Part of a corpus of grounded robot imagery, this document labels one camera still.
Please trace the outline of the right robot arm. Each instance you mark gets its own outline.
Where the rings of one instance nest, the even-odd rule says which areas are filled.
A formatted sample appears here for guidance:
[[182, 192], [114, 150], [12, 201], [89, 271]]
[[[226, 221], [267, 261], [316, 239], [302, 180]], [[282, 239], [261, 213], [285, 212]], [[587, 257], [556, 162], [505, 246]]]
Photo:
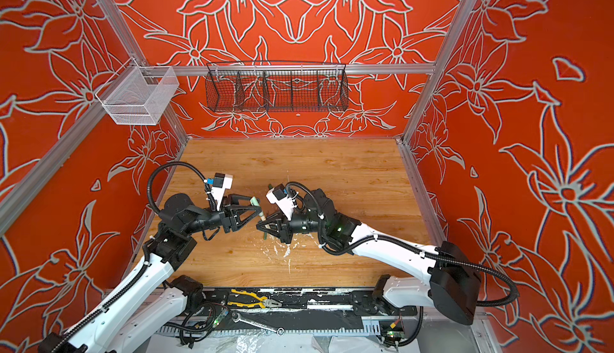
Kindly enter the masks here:
[[407, 273], [406, 278], [383, 275], [375, 300], [392, 308], [435, 308], [452, 321], [470, 325], [477, 308], [481, 277], [457, 245], [416, 244], [377, 231], [347, 216], [321, 190], [300, 184], [280, 184], [266, 194], [278, 210], [264, 217], [257, 229], [290, 244], [296, 234], [315, 233], [329, 255], [357, 255]]

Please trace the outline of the silver wrench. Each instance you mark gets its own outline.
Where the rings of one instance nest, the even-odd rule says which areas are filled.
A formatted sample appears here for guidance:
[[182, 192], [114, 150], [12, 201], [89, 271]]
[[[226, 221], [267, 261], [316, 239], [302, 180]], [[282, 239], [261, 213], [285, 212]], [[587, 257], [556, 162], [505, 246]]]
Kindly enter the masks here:
[[246, 324], [246, 325], [267, 331], [267, 332], [272, 332], [273, 334], [279, 335], [279, 336], [282, 336], [285, 334], [285, 329], [283, 327], [272, 327], [270, 325], [266, 325], [261, 322], [254, 321], [252, 319], [248, 319], [244, 317], [241, 313], [238, 313], [236, 311], [233, 311], [231, 313], [231, 318], [232, 318], [232, 321], [235, 322], [235, 324]]

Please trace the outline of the yellow handled pliers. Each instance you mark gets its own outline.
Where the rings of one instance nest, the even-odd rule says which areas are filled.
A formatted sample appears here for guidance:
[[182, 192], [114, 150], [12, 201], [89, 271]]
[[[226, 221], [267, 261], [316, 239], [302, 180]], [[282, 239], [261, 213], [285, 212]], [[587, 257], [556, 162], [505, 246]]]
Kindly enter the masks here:
[[232, 289], [227, 305], [235, 308], [281, 308], [282, 303], [255, 292]]

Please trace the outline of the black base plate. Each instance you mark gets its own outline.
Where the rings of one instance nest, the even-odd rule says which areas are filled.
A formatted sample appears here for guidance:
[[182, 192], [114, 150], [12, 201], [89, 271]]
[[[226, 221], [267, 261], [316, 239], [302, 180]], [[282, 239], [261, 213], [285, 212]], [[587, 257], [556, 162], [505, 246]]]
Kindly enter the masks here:
[[[264, 295], [282, 303], [281, 308], [235, 308], [227, 305], [232, 289]], [[416, 316], [418, 307], [394, 308], [375, 298], [372, 287], [207, 287], [197, 316], [210, 316], [222, 309], [246, 311], [346, 311], [356, 316]]]

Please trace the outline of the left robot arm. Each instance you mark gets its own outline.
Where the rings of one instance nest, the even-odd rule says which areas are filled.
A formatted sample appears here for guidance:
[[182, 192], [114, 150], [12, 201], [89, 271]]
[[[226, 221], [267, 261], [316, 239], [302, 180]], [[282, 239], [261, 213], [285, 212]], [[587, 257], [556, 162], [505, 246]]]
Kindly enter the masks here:
[[38, 345], [40, 352], [134, 352], [184, 311], [200, 308], [202, 285], [182, 276], [147, 307], [143, 303], [187, 260], [195, 233], [238, 231], [260, 216], [255, 197], [229, 195], [212, 208], [200, 208], [183, 193], [169, 198], [159, 216], [153, 239], [142, 245], [136, 267], [98, 306], [62, 334], [52, 332]]

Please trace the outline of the white mesh basket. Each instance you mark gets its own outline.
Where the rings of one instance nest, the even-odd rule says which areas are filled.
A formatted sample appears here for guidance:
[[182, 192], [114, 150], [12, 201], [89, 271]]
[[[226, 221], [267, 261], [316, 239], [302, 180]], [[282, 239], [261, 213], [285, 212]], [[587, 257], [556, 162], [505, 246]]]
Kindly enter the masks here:
[[95, 94], [106, 114], [118, 125], [158, 124], [179, 88], [171, 67], [125, 68]]

